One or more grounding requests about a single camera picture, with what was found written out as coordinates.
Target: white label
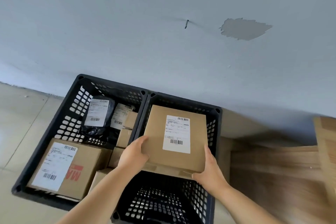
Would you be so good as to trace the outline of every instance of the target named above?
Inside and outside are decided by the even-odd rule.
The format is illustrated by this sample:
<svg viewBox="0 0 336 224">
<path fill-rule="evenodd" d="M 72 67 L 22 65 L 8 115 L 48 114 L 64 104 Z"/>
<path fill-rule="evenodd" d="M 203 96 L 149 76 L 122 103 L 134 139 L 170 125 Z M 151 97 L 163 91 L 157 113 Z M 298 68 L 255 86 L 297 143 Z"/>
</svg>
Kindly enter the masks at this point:
<svg viewBox="0 0 336 224">
<path fill-rule="evenodd" d="M 77 150 L 77 147 L 54 142 L 31 184 L 58 191 Z"/>
<path fill-rule="evenodd" d="M 127 106 L 123 104 L 117 104 L 115 111 L 111 120 L 111 127 L 116 129 L 123 129 L 123 123 L 126 120 L 128 111 L 133 111 L 135 109 L 134 106 Z"/>
<path fill-rule="evenodd" d="M 91 99 L 84 126 L 103 127 L 109 100 Z"/>
<path fill-rule="evenodd" d="M 190 119 L 167 115 L 162 149 L 190 153 Z"/>
</svg>

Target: package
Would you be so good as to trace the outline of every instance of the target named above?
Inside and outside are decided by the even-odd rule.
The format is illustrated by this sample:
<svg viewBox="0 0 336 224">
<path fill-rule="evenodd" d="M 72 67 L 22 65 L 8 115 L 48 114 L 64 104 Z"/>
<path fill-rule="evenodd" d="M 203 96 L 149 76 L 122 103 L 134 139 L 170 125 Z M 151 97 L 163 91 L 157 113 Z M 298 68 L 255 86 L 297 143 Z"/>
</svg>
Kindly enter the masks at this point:
<svg viewBox="0 0 336 224">
<path fill-rule="evenodd" d="M 110 159 L 110 163 L 108 164 L 109 167 L 116 168 L 118 166 L 119 159 L 120 159 L 120 156 L 123 153 L 123 151 L 124 151 L 124 149 L 122 149 L 122 148 L 114 147 L 113 152 L 112 152 L 112 156 L 111 156 L 111 159 Z"/>
<path fill-rule="evenodd" d="M 135 120 L 137 119 L 137 116 L 138 116 L 137 112 L 128 112 L 125 122 L 123 124 L 124 128 L 132 130 L 135 124 Z"/>
<path fill-rule="evenodd" d="M 121 129 L 116 146 L 119 148 L 126 148 L 128 146 L 131 134 L 132 130 L 126 128 Z"/>
<path fill-rule="evenodd" d="M 94 96 L 83 120 L 81 133 L 86 136 L 102 135 L 111 125 L 111 116 L 115 107 L 115 101 L 105 96 Z"/>
<path fill-rule="evenodd" d="M 53 138 L 27 186 L 81 200 L 110 156 L 108 149 Z"/>
<path fill-rule="evenodd" d="M 126 120 L 127 113 L 129 111 L 133 111 L 134 109 L 135 109 L 134 106 L 127 106 L 118 103 L 112 116 L 111 127 L 119 130 L 123 129 L 124 128 L 123 124 Z"/>
<path fill-rule="evenodd" d="M 91 184 L 91 187 L 89 189 L 89 192 L 91 190 L 93 190 L 93 188 L 101 181 L 103 180 L 103 178 L 113 170 L 113 168 L 106 168 L 106 169 L 103 169 L 103 170 L 99 170 L 96 172 L 94 178 L 93 178 L 93 181 L 92 181 L 92 184 Z"/>
<path fill-rule="evenodd" d="M 205 115 L 153 105 L 144 135 L 149 139 L 142 152 L 149 160 L 143 170 L 185 179 L 204 171 Z"/>
</svg>

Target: hand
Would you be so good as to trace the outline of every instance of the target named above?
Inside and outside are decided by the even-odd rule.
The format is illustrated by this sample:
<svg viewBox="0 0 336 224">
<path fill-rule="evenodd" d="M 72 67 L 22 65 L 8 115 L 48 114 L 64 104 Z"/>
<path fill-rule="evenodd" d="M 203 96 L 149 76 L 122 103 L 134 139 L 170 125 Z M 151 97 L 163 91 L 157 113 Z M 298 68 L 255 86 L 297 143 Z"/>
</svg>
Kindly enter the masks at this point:
<svg viewBox="0 0 336 224">
<path fill-rule="evenodd" d="M 120 156 L 118 167 L 128 169 L 133 176 L 140 172 L 149 159 L 147 154 L 141 153 L 141 145 L 147 139 L 148 136 L 139 137 L 127 146 Z"/>
<path fill-rule="evenodd" d="M 201 184 L 203 188 L 208 191 L 212 196 L 218 198 L 219 193 L 225 187 L 230 185 L 225 180 L 222 171 L 217 165 L 215 157 L 211 154 L 207 145 L 204 145 L 205 150 L 205 169 L 202 173 L 192 174 L 192 178 Z"/>
</svg>

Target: peeling paint patch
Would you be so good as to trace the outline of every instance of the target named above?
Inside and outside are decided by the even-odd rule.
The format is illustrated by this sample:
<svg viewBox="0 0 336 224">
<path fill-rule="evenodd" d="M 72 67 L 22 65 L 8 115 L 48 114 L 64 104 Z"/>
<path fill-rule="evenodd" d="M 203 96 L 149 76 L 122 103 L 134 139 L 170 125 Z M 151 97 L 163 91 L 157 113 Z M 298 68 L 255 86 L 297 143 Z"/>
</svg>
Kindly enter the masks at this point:
<svg viewBox="0 0 336 224">
<path fill-rule="evenodd" d="M 220 27 L 222 35 L 227 37 L 237 38 L 238 40 L 252 40 L 254 38 L 264 35 L 272 25 L 266 23 L 256 22 L 255 20 L 227 19 Z"/>
</svg>

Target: black plastic package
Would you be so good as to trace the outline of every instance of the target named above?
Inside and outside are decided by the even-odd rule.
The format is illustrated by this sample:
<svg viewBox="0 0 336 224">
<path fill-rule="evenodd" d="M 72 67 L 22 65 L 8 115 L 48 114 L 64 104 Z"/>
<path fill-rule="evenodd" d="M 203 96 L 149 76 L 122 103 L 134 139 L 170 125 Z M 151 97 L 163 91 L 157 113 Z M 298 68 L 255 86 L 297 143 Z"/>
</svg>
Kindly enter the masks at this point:
<svg viewBox="0 0 336 224">
<path fill-rule="evenodd" d="M 110 127 L 115 101 L 105 96 L 94 96 L 83 117 L 81 133 L 86 136 L 99 136 Z"/>
</svg>

